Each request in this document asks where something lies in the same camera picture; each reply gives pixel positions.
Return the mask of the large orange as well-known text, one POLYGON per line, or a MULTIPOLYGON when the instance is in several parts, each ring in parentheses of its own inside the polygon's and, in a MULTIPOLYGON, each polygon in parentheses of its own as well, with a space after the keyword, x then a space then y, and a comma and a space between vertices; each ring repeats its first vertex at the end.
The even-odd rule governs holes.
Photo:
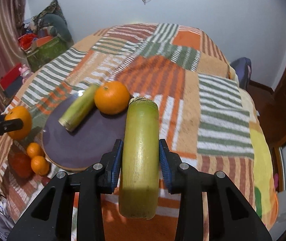
POLYGON ((94 102, 100 112, 107 115, 116 115, 124 111, 131 99, 127 87, 119 81, 104 83, 94 96, 94 102))

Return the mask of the green patterned storage box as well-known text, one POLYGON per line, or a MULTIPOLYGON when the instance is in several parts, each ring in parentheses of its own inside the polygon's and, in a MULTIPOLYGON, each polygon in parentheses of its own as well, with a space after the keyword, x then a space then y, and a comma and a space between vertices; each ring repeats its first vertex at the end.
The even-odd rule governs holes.
POLYGON ((27 61, 32 72, 49 63, 68 49, 67 44, 59 37, 55 37, 40 47, 27 53, 27 61))

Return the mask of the pink toy bottle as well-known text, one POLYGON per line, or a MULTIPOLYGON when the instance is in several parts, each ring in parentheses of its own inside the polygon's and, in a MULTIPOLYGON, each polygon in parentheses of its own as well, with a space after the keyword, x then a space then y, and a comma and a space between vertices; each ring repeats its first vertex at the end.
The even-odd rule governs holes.
POLYGON ((26 80, 33 75, 31 68, 26 64, 23 64, 21 67, 18 68, 20 76, 22 77, 22 83, 25 83, 26 80))

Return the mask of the red tomato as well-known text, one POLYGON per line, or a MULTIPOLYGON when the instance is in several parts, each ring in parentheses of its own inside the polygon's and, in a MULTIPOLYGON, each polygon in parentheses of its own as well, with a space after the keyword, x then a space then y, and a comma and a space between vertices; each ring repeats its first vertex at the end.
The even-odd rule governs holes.
POLYGON ((28 179, 32 176, 31 159, 26 154, 22 152, 9 154, 8 162, 18 177, 28 179))

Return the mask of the striped patchwork blanket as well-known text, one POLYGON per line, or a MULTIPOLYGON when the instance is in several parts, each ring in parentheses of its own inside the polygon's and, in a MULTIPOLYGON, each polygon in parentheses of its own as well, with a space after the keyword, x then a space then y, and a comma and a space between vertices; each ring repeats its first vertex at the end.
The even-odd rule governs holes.
MULTIPOLYGON (((170 150, 201 172, 222 170, 235 183, 265 226, 276 222, 278 200, 270 151, 251 96, 239 88, 234 69, 200 29, 170 23, 114 26, 89 35, 33 74, 5 112, 29 107, 33 128, 70 94, 92 83, 120 81, 134 96, 159 108, 160 137, 170 150)), ((27 205, 42 190, 40 176, 23 180, 9 170, 8 154, 25 152, 40 132, 23 141, 0 137, 0 233, 5 240, 27 205)), ((106 240, 174 240, 179 195, 165 192, 151 220, 125 219, 118 189, 104 197, 106 240)))

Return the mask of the blue-purple bag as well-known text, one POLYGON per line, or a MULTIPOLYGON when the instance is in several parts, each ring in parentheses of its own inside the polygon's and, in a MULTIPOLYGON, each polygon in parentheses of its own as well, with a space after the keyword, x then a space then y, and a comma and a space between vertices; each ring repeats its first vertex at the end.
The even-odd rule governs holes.
POLYGON ((247 90, 251 74, 252 74, 252 62, 249 58, 242 57, 233 61, 230 66, 235 70, 239 79, 239 87, 247 90))

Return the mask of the red box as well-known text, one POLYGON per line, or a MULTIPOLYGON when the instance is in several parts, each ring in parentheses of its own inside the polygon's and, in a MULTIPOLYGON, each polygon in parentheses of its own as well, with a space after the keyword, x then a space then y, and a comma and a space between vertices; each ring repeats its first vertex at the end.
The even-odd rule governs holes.
POLYGON ((7 72, 1 79, 0 79, 0 87, 5 91, 8 87, 18 78, 21 76, 20 68, 22 67, 21 63, 16 64, 9 72, 7 72))

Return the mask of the small tangerine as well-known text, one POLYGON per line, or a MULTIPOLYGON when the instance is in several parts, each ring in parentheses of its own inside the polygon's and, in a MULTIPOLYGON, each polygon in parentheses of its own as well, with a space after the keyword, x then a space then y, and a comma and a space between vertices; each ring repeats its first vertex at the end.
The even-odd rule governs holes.
POLYGON ((44 151, 38 143, 30 143, 27 147, 27 155, 33 159, 36 156, 44 156, 44 151))
POLYGON ((36 175, 44 176, 49 173, 50 164, 43 156, 34 156, 31 159, 31 168, 36 175))

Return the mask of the small tangerine upper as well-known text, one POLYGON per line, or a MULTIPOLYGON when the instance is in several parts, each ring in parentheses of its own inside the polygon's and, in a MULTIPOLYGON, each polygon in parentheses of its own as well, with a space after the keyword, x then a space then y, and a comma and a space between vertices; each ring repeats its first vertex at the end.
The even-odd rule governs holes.
POLYGON ((36 156, 44 156, 44 151, 38 143, 30 143, 27 147, 27 155, 33 159, 36 156))

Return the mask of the yellow-green sugarcane piece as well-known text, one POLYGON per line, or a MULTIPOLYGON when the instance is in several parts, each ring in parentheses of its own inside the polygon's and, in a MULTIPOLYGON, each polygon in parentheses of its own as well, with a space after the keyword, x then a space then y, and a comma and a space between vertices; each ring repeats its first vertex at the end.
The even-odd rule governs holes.
POLYGON ((91 84, 86 90, 79 91, 76 99, 60 117, 61 124, 68 132, 73 132, 95 105, 94 96, 98 84, 91 84))

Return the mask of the red plastic bag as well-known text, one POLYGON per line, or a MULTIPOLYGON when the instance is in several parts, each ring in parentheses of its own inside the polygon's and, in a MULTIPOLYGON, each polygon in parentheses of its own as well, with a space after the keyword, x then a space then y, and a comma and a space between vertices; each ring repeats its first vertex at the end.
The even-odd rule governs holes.
POLYGON ((27 33, 18 38, 18 44, 21 49, 26 51, 31 47, 32 42, 37 38, 38 36, 35 35, 34 33, 27 33))

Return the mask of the round dark purple plate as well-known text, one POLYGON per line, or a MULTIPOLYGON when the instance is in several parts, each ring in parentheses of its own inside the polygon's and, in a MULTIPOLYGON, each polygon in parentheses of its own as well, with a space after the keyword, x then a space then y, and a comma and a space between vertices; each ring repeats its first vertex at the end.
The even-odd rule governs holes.
POLYGON ((69 96, 52 111, 42 133, 47 158, 67 171, 83 171, 99 162, 117 139, 124 139, 125 132, 126 111, 111 116, 102 114, 96 107, 73 132, 68 132, 59 118, 77 97, 69 96))

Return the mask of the small tangerine lower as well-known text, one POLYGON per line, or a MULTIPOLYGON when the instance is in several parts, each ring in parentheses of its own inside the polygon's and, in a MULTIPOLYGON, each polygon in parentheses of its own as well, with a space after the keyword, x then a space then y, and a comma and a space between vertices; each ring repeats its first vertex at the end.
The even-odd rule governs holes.
POLYGON ((43 156, 34 156, 31 159, 31 168, 36 175, 44 176, 49 173, 50 164, 43 156))

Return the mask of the grey-green plush toy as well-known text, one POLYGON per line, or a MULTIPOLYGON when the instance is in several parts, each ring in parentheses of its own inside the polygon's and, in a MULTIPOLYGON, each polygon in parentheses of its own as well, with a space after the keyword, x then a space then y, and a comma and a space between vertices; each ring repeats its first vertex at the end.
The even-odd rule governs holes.
POLYGON ((67 24, 59 16, 55 14, 46 14, 41 19, 42 27, 49 27, 49 34, 54 37, 59 37, 64 42, 71 42, 72 35, 70 34, 67 24))

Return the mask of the camouflage cushion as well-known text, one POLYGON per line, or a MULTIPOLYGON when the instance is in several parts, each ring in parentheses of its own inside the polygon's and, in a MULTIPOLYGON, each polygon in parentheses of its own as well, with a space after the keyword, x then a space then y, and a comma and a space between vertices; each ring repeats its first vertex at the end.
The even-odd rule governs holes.
POLYGON ((40 27, 41 19, 47 14, 54 14, 60 16, 64 20, 64 22, 67 23, 58 0, 52 0, 49 6, 47 6, 42 12, 32 18, 35 27, 40 27))

